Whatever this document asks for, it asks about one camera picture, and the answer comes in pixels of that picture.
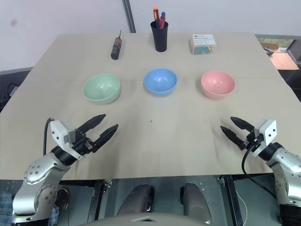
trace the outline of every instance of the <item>pink bowl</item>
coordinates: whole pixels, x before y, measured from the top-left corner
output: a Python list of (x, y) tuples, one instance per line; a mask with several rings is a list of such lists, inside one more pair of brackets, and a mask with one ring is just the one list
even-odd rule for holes
[(201, 88), (210, 98), (220, 99), (235, 89), (234, 79), (222, 71), (208, 71), (201, 78)]

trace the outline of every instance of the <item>bowl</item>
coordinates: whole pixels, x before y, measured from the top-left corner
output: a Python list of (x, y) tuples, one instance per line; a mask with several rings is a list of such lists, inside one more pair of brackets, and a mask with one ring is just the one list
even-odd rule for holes
[(210, 98), (221, 99), (235, 89), (234, 79), (222, 71), (208, 71), (201, 78), (201, 88)]
[(177, 76), (166, 68), (157, 68), (146, 74), (144, 85), (156, 96), (167, 96), (175, 89)]
[(120, 81), (112, 74), (99, 74), (84, 84), (83, 95), (95, 103), (111, 103), (120, 95)]

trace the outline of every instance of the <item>pen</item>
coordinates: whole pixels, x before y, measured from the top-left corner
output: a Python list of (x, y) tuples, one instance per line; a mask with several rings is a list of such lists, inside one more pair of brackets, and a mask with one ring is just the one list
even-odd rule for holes
[(156, 21), (156, 28), (159, 29), (160, 17), (159, 17), (159, 9), (158, 9), (158, 7), (154, 7), (154, 18), (155, 18), (155, 21)]
[(161, 18), (160, 18), (160, 29), (163, 29), (165, 25), (165, 12), (162, 12)]

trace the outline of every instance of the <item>white wall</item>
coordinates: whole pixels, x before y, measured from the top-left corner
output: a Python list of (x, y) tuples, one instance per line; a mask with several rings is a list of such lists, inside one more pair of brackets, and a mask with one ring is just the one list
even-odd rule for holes
[(301, 36), (300, 0), (130, 0), (137, 32), (151, 32), (152, 8), (170, 32), (253, 32)]
[(34, 66), (59, 34), (120, 29), (121, 0), (0, 0), (0, 71)]

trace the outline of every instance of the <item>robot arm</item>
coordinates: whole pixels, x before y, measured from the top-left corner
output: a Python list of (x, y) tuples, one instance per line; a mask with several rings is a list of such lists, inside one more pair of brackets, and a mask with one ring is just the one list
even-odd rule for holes
[(276, 121), (263, 120), (254, 127), (240, 118), (231, 117), (231, 120), (250, 134), (243, 141), (230, 129), (221, 126), (225, 135), (240, 150), (251, 150), (254, 156), (265, 160), (274, 173), (283, 225), (301, 225), (301, 158), (285, 150), (279, 143), (271, 143), (277, 135)]
[(58, 146), (26, 169), (22, 187), (13, 201), (12, 225), (48, 224), (63, 175), (76, 160), (90, 152), (95, 153), (116, 132), (118, 125), (108, 128), (95, 142), (86, 137), (86, 132), (104, 117), (105, 114), (95, 116), (77, 129), (69, 129), (62, 121), (50, 123), (52, 137)]

